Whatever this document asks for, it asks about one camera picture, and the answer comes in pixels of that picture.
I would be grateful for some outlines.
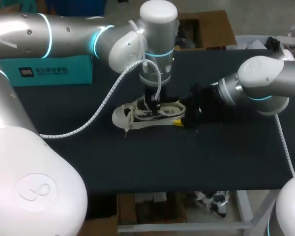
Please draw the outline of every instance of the black table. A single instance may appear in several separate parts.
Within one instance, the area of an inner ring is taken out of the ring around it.
[[[189,94],[238,70],[267,50],[176,52],[171,95]],[[66,133],[96,111],[118,74],[94,61],[91,85],[15,88],[37,130]],[[149,127],[125,132],[111,121],[115,107],[143,94],[137,70],[127,75],[87,130],[48,144],[82,176],[89,194],[157,191],[279,189],[292,176],[274,117],[238,111],[235,123],[197,129]],[[295,99],[280,115],[295,167]]]

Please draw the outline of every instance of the white robotic arm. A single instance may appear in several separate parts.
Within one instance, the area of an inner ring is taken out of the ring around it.
[[[287,50],[246,60],[237,73],[218,82],[221,99],[230,106],[250,103],[263,115],[282,112],[295,96],[294,60]],[[295,177],[280,191],[265,236],[295,236]]]
[[[169,81],[178,29],[165,0],[143,4],[140,17],[112,26],[102,17],[0,14],[0,59],[92,55],[121,73],[145,57]],[[157,86],[144,65],[140,78]],[[0,67],[0,236],[76,236],[87,210],[77,171],[39,136]]]

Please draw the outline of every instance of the yellow tag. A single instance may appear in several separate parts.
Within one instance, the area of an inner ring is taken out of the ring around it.
[[[181,119],[174,120],[173,123],[174,123],[174,125],[176,125],[176,126],[181,126],[181,127],[183,127],[183,124],[181,123]]]

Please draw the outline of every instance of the white sneaker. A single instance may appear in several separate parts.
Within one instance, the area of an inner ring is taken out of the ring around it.
[[[179,101],[161,103],[160,110],[153,113],[145,102],[144,96],[132,103],[117,107],[112,115],[115,126],[128,132],[153,125],[173,125],[173,121],[184,116],[186,107]]]

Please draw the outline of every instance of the gray floor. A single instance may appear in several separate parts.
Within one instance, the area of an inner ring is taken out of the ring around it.
[[[146,0],[118,3],[107,0],[106,16],[113,21],[130,20]],[[170,0],[179,12],[225,9],[235,35],[280,35],[295,25],[295,0]]]
[[[108,0],[106,17],[111,21],[130,20],[139,14],[140,6],[145,0],[129,0],[129,3],[118,3]],[[201,12],[225,9],[228,13],[235,35],[259,34],[281,35],[295,25],[295,0],[171,0],[179,12]],[[248,191],[248,197],[253,212],[259,207],[268,191]],[[253,236],[262,236],[266,227],[268,215],[261,221]],[[238,220],[236,204],[229,204],[228,215],[225,219],[210,213],[189,209],[189,222],[231,222]],[[178,236],[174,233],[157,235]],[[240,236],[241,232],[201,232],[183,233],[184,236]]]

